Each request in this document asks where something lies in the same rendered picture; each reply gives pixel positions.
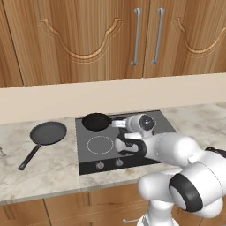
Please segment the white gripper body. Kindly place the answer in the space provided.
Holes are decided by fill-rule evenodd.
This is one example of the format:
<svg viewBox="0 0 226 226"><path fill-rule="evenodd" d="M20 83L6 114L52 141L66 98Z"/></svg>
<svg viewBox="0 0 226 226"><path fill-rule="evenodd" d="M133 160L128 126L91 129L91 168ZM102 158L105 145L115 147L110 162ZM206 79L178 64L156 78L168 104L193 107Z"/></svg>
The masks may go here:
<svg viewBox="0 0 226 226"><path fill-rule="evenodd" d="M133 154L137 156L145 156L147 153L146 144L140 139L116 138L115 147L121 155Z"/></svg>

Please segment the wooden drawer front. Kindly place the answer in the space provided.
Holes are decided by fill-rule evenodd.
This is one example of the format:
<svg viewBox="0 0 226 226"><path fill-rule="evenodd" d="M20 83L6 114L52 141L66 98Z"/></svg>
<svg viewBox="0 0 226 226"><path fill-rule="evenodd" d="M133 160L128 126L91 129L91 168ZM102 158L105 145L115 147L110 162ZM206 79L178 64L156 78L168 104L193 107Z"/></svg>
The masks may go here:
<svg viewBox="0 0 226 226"><path fill-rule="evenodd" d="M0 226L50 226L43 200L0 205Z"/></svg>
<svg viewBox="0 0 226 226"><path fill-rule="evenodd" d="M45 204L51 219L62 219L86 213L125 207L143 201L136 184L77 192L46 198Z"/></svg>

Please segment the flat black frying pan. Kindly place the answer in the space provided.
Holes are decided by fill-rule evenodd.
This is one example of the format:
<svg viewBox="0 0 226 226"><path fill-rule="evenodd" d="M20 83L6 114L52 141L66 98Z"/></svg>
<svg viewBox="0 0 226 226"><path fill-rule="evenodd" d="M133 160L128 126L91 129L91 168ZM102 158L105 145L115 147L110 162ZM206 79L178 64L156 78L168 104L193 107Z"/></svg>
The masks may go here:
<svg viewBox="0 0 226 226"><path fill-rule="evenodd" d="M41 146L49 146L61 141L67 133L67 127L60 122L49 121L36 125L30 131L30 139L35 147L19 165L18 170L24 170Z"/></svg>

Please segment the wooden lower cupboard front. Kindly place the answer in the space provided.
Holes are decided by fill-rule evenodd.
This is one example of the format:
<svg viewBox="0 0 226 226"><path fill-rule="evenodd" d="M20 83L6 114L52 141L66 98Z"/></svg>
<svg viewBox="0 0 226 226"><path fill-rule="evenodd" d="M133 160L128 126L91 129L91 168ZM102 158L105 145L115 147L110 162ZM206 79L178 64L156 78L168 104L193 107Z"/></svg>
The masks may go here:
<svg viewBox="0 0 226 226"><path fill-rule="evenodd" d="M137 202L111 210L51 220L51 226L136 226L137 222L124 223L123 219L139 219L146 211L147 203Z"/></svg>

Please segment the wide wooden cupboard door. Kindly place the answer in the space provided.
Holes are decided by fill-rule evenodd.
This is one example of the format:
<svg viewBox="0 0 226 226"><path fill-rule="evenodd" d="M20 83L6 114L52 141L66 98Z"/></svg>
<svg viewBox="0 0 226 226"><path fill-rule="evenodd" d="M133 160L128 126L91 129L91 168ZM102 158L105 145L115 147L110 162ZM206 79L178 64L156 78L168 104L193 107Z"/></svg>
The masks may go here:
<svg viewBox="0 0 226 226"><path fill-rule="evenodd" d="M142 77L150 0L2 1L26 86Z"/></svg>

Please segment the narrow wooden cupboard door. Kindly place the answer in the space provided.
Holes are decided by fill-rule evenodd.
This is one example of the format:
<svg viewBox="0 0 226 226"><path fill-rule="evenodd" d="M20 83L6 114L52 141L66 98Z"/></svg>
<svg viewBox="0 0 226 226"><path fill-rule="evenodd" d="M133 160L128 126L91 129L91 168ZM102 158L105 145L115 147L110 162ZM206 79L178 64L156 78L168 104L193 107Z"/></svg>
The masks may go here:
<svg viewBox="0 0 226 226"><path fill-rule="evenodd" d="M20 76L3 1L0 0L0 88L22 86L23 81Z"/></svg>

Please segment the small black silver-handled pan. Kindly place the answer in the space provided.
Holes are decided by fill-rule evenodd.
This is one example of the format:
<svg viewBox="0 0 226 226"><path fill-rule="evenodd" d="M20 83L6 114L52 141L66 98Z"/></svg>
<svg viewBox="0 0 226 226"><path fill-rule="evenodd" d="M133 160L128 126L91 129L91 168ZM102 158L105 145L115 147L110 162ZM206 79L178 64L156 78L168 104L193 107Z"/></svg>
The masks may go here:
<svg viewBox="0 0 226 226"><path fill-rule="evenodd" d="M125 128L126 120L110 118L102 113L90 113L82 118L82 124L89 131L99 132L107 129L109 126Z"/></svg>

